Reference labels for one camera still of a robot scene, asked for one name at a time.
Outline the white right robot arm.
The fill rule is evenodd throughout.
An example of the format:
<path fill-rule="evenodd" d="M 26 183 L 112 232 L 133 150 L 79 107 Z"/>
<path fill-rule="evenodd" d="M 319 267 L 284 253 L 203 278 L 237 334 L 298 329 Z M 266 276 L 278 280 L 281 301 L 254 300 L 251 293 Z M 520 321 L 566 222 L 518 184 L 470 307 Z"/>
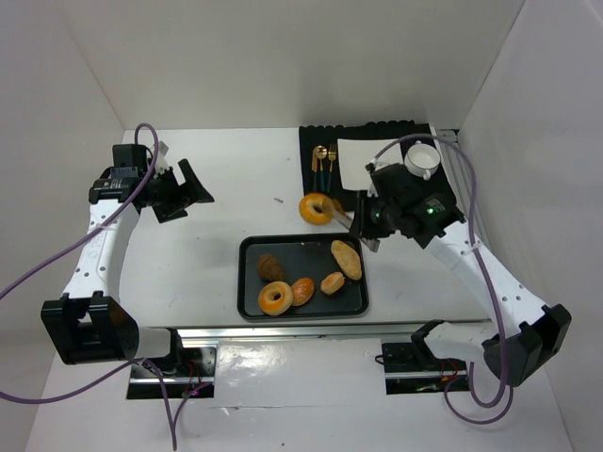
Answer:
<path fill-rule="evenodd" d="M 486 326 L 433 320 L 412 336 L 429 359 L 482 363 L 503 383 L 520 386 L 561 348 L 572 317 L 530 292 L 471 232 L 450 195 L 402 164 L 367 164 L 368 191 L 357 196 L 350 233 L 378 241 L 399 233 L 443 263 L 481 304 Z"/>

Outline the long tan bread loaf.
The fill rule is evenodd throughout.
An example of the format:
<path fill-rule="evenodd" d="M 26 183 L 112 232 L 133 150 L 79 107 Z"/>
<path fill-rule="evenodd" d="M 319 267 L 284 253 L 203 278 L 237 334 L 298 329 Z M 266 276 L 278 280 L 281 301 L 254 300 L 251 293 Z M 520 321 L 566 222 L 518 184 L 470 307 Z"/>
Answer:
<path fill-rule="evenodd" d="M 354 281 L 362 279 L 362 262 L 358 252 L 341 240 L 334 240 L 331 244 L 331 253 L 343 273 Z"/>

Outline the small round bread roll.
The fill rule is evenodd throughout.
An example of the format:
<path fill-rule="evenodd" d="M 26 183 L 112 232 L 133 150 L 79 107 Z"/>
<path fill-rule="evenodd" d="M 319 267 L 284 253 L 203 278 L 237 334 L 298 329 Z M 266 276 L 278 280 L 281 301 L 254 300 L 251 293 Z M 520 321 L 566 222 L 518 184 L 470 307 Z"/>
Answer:
<path fill-rule="evenodd" d="M 334 272 L 324 278 L 320 284 L 320 290 L 325 295 L 333 295 L 345 284 L 345 276 L 341 272 Z"/>

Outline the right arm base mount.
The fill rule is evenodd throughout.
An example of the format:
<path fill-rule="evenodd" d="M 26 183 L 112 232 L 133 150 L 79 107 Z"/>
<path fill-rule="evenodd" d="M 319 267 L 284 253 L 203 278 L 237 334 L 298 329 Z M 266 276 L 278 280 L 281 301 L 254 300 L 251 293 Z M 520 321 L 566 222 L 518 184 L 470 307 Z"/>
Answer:
<path fill-rule="evenodd" d="M 466 364 L 459 360 L 419 358 L 411 343 L 382 343 L 374 361 L 383 367 L 385 391 L 391 395 L 467 392 Z"/>

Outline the metal tongs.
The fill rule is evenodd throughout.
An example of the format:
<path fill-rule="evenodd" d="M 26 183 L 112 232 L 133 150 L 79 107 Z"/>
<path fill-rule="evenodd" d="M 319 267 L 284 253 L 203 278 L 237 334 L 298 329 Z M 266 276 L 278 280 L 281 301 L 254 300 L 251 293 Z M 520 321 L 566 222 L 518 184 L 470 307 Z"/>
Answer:
<path fill-rule="evenodd" d="M 346 213 L 339 201 L 326 196 L 326 200 L 323 202 L 325 215 L 340 225 L 342 225 L 350 235 L 356 237 L 368 250 L 371 252 L 377 252 L 380 247 L 379 239 L 370 239 L 361 237 L 358 233 L 352 230 L 353 217 Z"/>

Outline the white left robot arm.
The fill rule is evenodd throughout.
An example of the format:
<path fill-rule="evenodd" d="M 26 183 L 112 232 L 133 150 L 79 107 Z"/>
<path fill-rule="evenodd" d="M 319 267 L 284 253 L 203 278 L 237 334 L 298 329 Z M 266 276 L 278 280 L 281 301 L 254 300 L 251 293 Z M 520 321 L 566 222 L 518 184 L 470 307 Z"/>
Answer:
<path fill-rule="evenodd" d="M 185 181 L 177 182 L 166 151 L 161 144 L 153 163 L 143 145 L 114 146 L 112 166 L 89 190 L 92 237 L 60 298 L 41 308 L 41 321 L 65 364 L 176 359 L 181 344 L 175 330 L 139 326 L 119 295 L 127 246 L 141 210 L 152 208 L 157 221 L 165 223 L 186 217 L 192 204 L 214 200 L 186 159 L 178 163 Z"/>

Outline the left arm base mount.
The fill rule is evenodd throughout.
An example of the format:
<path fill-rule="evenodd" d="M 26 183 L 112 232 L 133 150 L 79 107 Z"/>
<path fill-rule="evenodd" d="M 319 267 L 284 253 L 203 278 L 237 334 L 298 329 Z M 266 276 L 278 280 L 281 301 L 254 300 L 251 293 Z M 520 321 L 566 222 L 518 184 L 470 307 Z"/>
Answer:
<path fill-rule="evenodd" d="M 154 360 L 160 369 L 169 399 L 189 396 L 193 399 L 213 398 L 217 346 L 186 347 L 180 362 L 166 365 Z M 128 400 L 161 399 L 162 391 L 156 373 L 147 365 L 131 369 L 126 392 Z"/>

